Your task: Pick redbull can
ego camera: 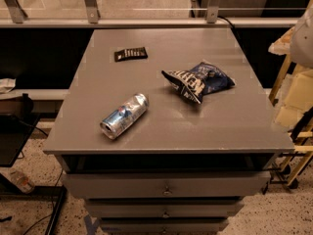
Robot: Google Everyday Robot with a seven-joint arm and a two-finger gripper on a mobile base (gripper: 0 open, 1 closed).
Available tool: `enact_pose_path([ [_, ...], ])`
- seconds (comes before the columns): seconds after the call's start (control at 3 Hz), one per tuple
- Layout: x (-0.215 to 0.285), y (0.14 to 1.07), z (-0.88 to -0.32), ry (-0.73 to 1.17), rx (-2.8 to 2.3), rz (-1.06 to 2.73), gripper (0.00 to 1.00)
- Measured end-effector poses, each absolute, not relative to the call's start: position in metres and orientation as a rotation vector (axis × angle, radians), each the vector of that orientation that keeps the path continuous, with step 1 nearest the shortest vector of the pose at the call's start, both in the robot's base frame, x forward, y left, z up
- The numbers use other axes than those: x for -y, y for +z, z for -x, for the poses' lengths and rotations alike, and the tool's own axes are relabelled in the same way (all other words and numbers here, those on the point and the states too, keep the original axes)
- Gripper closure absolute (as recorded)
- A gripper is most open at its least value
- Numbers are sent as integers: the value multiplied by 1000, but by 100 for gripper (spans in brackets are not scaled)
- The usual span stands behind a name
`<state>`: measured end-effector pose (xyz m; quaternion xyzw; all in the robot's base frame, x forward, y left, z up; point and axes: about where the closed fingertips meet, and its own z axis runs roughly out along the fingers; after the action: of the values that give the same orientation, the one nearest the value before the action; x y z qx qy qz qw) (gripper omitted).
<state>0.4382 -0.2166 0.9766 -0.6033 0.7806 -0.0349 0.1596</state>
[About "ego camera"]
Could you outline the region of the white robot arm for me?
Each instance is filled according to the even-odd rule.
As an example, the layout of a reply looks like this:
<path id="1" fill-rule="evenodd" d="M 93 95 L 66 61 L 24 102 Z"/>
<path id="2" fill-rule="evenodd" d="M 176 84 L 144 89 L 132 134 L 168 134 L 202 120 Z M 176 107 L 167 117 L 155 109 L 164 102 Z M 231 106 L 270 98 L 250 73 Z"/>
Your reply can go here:
<path id="1" fill-rule="evenodd" d="M 291 60 L 313 69 L 313 6 L 305 11 L 294 27 L 291 37 Z"/>

